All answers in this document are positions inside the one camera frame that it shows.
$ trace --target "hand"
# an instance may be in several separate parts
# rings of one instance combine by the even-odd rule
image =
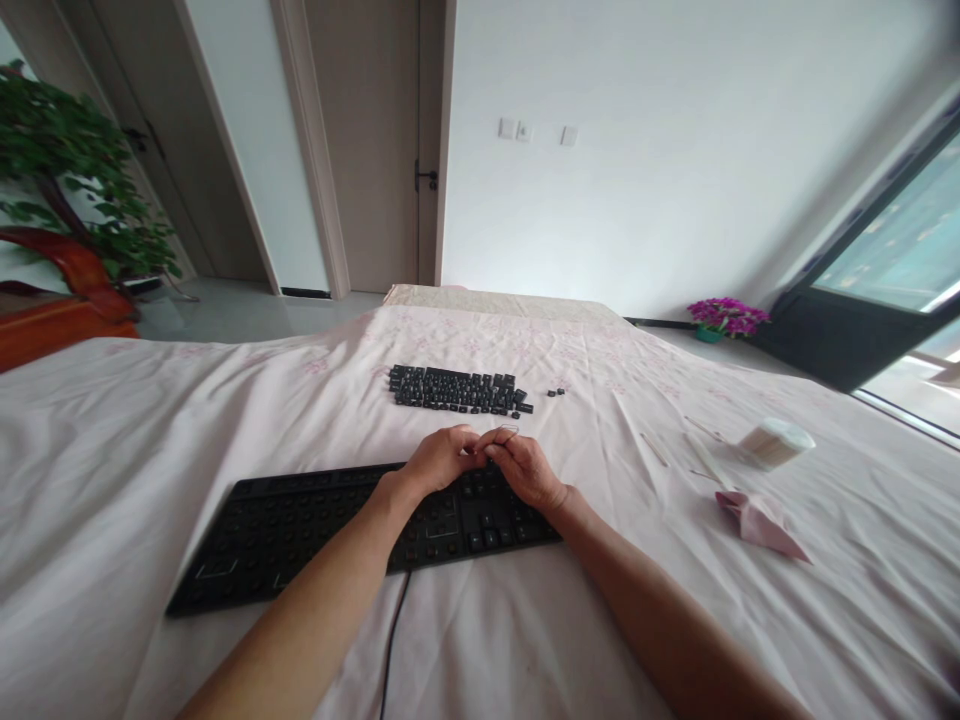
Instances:
[[[554,474],[540,443],[533,438],[501,427],[480,438],[474,450],[499,465],[513,491],[536,510],[555,510],[567,499],[569,488]]]
[[[415,485],[421,497],[443,490],[463,473],[487,464],[486,456],[474,450],[479,439],[469,425],[437,430],[420,442],[399,475]]]

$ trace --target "tiled floor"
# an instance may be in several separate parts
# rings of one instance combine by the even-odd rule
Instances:
[[[960,389],[926,382],[941,370],[907,355],[870,380],[863,389],[960,435]]]
[[[750,368],[751,370],[763,370],[764,372],[775,373],[777,375],[793,375],[803,378],[810,377],[801,370],[790,367],[786,363],[767,355],[762,350],[752,345],[747,345],[742,340],[724,338],[718,343],[711,344],[697,340],[693,335],[693,330],[675,330],[673,328],[657,327],[643,327],[641,330],[656,335],[661,340],[666,340],[689,353],[706,358],[707,360],[740,365],[741,367]]]
[[[200,298],[188,302],[168,288],[147,295],[137,325],[147,340],[244,343],[313,335],[380,307],[383,295],[352,292],[343,300],[277,297],[267,285],[239,280],[198,278],[183,291]]]

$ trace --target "black keyboard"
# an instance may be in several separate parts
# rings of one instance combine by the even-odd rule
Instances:
[[[403,463],[242,480],[180,580],[167,615],[275,598]],[[400,534],[387,573],[558,542],[492,462],[428,495]]]
[[[533,413],[525,403],[527,393],[516,387],[513,375],[481,375],[439,368],[394,365],[390,371],[390,392],[397,405],[424,407],[428,410],[477,415],[492,413],[520,419],[520,413]]]

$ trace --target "cotton swab container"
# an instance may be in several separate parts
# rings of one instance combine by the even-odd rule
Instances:
[[[802,427],[776,418],[765,419],[738,445],[764,470],[780,467],[816,446]]]

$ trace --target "bed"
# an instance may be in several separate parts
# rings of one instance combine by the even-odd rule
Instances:
[[[398,362],[514,373],[536,405],[522,432],[558,475],[816,716],[960,709],[956,451],[813,382],[702,360],[624,321],[397,297],[323,335],[91,339],[0,376],[5,717],[172,717],[264,609],[163,617],[233,483],[403,460],[461,420],[391,404]],[[566,395],[543,396],[555,387]],[[768,415],[809,430],[817,449],[769,475],[700,437],[738,484],[783,503],[812,565],[739,539],[718,486],[691,472],[703,467],[685,415],[733,439]],[[316,717],[377,717],[401,584],[385,581]],[[670,713],[560,544],[414,573],[387,716]]]

